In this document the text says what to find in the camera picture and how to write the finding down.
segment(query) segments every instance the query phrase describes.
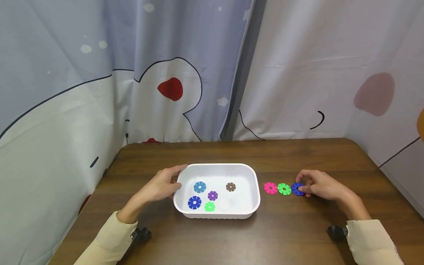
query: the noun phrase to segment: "person's right hand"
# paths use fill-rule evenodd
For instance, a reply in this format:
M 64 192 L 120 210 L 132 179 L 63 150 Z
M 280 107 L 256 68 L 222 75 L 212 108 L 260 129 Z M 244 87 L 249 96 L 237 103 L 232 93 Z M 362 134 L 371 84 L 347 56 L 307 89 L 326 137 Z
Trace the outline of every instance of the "person's right hand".
M 337 201 L 347 194 L 353 193 L 348 187 L 319 170 L 302 170 L 296 177 L 296 182 L 304 180 L 305 186 L 299 187 L 306 197 L 315 194 L 326 200 Z

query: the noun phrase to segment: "red spot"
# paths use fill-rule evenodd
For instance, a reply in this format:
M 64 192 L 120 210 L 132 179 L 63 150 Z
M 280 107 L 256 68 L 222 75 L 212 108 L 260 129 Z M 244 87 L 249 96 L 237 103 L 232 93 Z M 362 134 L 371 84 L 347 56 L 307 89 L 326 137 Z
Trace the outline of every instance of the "red spot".
M 178 78 L 172 77 L 158 86 L 159 92 L 165 97 L 177 101 L 183 96 L 183 85 Z
M 88 199 L 90 199 L 90 196 L 91 196 L 91 194 L 88 195 L 87 198 L 85 198 L 84 202 L 81 205 L 81 208 L 80 208 L 78 214 L 80 214 L 80 212 L 82 211 L 82 208 L 84 208 L 84 205 L 88 202 Z
M 158 141 L 156 141 L 154 138 L 149 138 L 149 140 L 147 140 L 143 143 L 154 143 L 154 142 L 158 142 Z

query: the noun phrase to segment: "orange object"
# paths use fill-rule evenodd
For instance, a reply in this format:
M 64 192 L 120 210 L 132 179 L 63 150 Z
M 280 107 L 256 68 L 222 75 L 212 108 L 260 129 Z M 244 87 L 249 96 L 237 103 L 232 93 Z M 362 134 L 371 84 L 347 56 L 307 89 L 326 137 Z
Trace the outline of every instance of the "orange object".
M 423 140 L 424 142 L 424 109 L 421 111 L 420 115 L 418 116 L 417 129 L 418 129 L 418 134 L 421 137 L 421 140 Z

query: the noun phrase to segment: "black outline drawing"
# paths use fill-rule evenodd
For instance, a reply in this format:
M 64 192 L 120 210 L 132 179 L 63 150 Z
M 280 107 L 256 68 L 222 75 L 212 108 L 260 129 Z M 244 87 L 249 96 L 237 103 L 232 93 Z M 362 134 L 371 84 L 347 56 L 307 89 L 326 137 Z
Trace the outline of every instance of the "black outline drawing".
M 130 69 L 113 69 L 112 70 L 112 72 L 113 71 L 131 71 L 131 72 L 134 72 L 134 70 L 130 70 Z M 26 114 L 28 114 L 28 113 L 30 113 L 32 110 L 34 110 L 36 107 L 38 107 L 38 106 L 40 106 L 40 105 L 42 105 L 42 104 L 44 104 L 44 103 L 46 103 L 47 101 L 49 101 L 50 99 L 53 99 L 53 98 L 55 98 L 55 97 L 57 97 L 57 96 L 59 96 L 59 95 L 61 95 L 61 94 L 63 94 L 63 93 L 65 93 L 65 92 L 68 92 L 69 90 L 71 90 L 71 89 L 74 89 L 74 88 L 76 88 L 76 87 L 79 87 L 79 86 L 82 86 L 82 85 L 84 85 L 84 84 L 88 84 L 88 83 L 91 83 L 91 82 L 94 82 L 94 81 L 99 81 L 99 80 L 102 80 L 102 79 L 106 79 L 106 78 L 109 78 L 109 77 L 111 77 L 113 75 L 113 73 L 111 73 L 110 75 L 107 75 L 107 76 L 104 76 L 104 77 L 99 77 L 99 78 L 96 78 L 96 79 L 93 79 L 93 80 L 90 80 L 90 81 L 85 81 L 85 82 L 82 82 L 81 84 L 78 84 L 78 85 L 75 85 L 75 86 L 72 86 L 72 87 L 70 87 L 70 88 L 68 88 L 68 89 L 65 89 L 64 91 L 62 91 L 62 92 L 59 92 L 59 93 L 57 93 L 56 95 L 53 95 L 53 96 L 51 96 L 51 97 L 49 97 L 48 99 L 46 99 L 46 100 L 43 100 L 42 102 L 40 102 L 40 103 L 38 103 L 37 105 L 35 105 L 35 106 L 33 106 L 32 108 L 30 108 L 29 110 L 27 110 L 27 111 L 25 111 L 23 114 L 21 114 L 18 118 L 16 118 L 9 126 L 7 126 L 6 127 L 6 129 L 4 129 L 4 131 L 0 134 L 0 139 L 3 137 L 3 135 L 5 135 L 5 133 L 15 124 L 15 123 L 17 123 L 17 121 L 19 121 L 20 119 L 22 119 L 22 117 L 24 117 Z
M 249 128 L 247 128 L 247 126 L 246 125 L 244 125 L 244 122 L 243 122 L 243 117 L 241 116 L 241 111 L 239 110 L 239 114 L 240 114 L 240 120 L 241 120 L 241 123 L 243 124 L 243 126 L 246 128 L 246 129 L 248 129 L 251 133 L 253 133 L 253 135 L 256 137 L 256 138 L 258 138 L 259 140 L 264 140 L 265 141 L 265 139 L 263 139 L 263 138 L 261 138 L 261 137 L 259 137 L 259 136 L 257 136 L 251 129 L 249 129 Z
M 317 128 L 319 125 L 321 125 L 321 123 L 322 123 L 322 122 L 324 121 L 324 119 L 325 119 L 324 113 L 322 113 L 321 111 L 318 111 L 318 113 L 322 115 L 321 122 L 320 122 L 320 123 L 318 123 L 318 125 L 317 125 L 317 126 L 312 127 L 312 128 L 309 128 L 310 130 Z
M 386 160 L 386 162 L 382 163 L 378 168 L 381 168 L 382 166 L 384 166 L 387 162 L 389 162 L 390 160 L 392 160 L 392 158 L 394 158 L 395 156 L 397 156 L 398 154 L 400 154 L 403 150 L 405 150 L 406 148 L 408 148 L 409 146 L 411 146 L 411 144 L 415 143 L 416 141 L 420 140 L 421 137 L 418 137 L 417 139 L 413 140 L 412 142 L 410 142 L 407 146 L 403 147 L 401 150 L 399 150 L 399 152 L 397 152 L 396 154 L 394 154 L 392 157 L 390 157 L 389 159 Z
M 99 157 L 96 157 L 96 159 L 94 159 L 93 163 L 91 163 L 91 165 L 90 165 L 90 168 L 94 167 L 94 165 L 96 164 L 98 159 L 99 159 Z
M 184 59 L 184 58 L 182 58 L 182 57 L 175 57 L 175 58 L 170 59 L 170 60 L 162 60 L 162 61 L 156 61 L 156 62 L 152 63 L 149 67 L 147 67 L 147 69 L 143 72 L 143 74 L 141 74 L 141 76 L 140 76 L 140 79 L 139 79 L 139 80 L 137 80 L 137 79 L 135 79 L 135 78 L 134 78 L 134 80 L 135 80 L 137 83 L 140 83 L 140 82 L 141 82 L 141 79 L 142 79 L 142 78 L 143 78 L 143 76 L 144 76 L 144 74 L 147 72 L 147 70 L 149 70 L 149 69 L 150 69 L 150 67 L 152 67 L 152 66 L 154 66 L 155 64 L 158 64 L 158 63 L 162 63 L 162 62 L 165 62 L 165 61 L 172 61 L 172 60 L 175 60 L 175 59 L 181 59 L 181 60 L 186 61 L 189 65 L 191 65 L 191 67 L 193 67 L 193 69 L 196 71 L 196 73 L 197 73 L 197 75 L 199 76 L 199 79 L 200 79 L 200 98 L 199 98 L 199 101 L 197 102 L 196 106 L 194 106 L 192 109 L 190 109 L 190 110 L 188 110 L 188 111 L 184 112 L 184 113 L 183 113 L 183 116 L 184 116 L 184 117 L 188 120 L 188 123 L 190 124 L 191 130 L 193 131 L 194 135 L 197 137 L 197 139 L 199 139 L 199 141 L 201 141 L 201 142 L 202 142 L 202 140 L 200 139 L 200 137 L 199 137 L 199 136 L 197 135 L 197 133 L 194 131 L 193 126 L 191 126 L 191 122 L 190 122 L 190 120 L 189 120 L 189 119 L 187 118 L 187 116 L 186 116 L 186 113 L 188 113 L 188 112 L 190 112 L 190 111 L 194 110 L 194 109 L 197 107 L 197 105 L 199 105 L 199 102 L 200 102 L 200 100 L 202 99 L 202 95 L 203 95 L 202 77 L 200 77 L 199 71 L 196 69 L 196 67 L 194 67 L 191 63 L 189 63 L 186 59 Z

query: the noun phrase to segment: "wooden table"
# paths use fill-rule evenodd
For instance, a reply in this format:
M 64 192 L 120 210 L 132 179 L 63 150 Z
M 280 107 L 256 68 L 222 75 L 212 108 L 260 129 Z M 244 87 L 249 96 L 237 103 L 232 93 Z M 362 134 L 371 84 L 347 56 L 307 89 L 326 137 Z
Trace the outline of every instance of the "wooden table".
M 423 264 L 424 222 L 361 148 L 347 139 L 133 144 L 121 149 L 50 264 L 73 264 L 115 210 L 160 169 L 192 163 L 245 163 L 257 173 L 261 205 L 246 220 L 189 219 L 171 200 L 151 204 L 139 227 L 152 238 L 120 264 L 354 264 L 345 242 L 326 228 L 346 224 L 337 206 L 319 198 L 269 195 L 263 184 L 292 183 L 304 168 L 320 169 L 362 197 L 380 219 L 405 264 Z

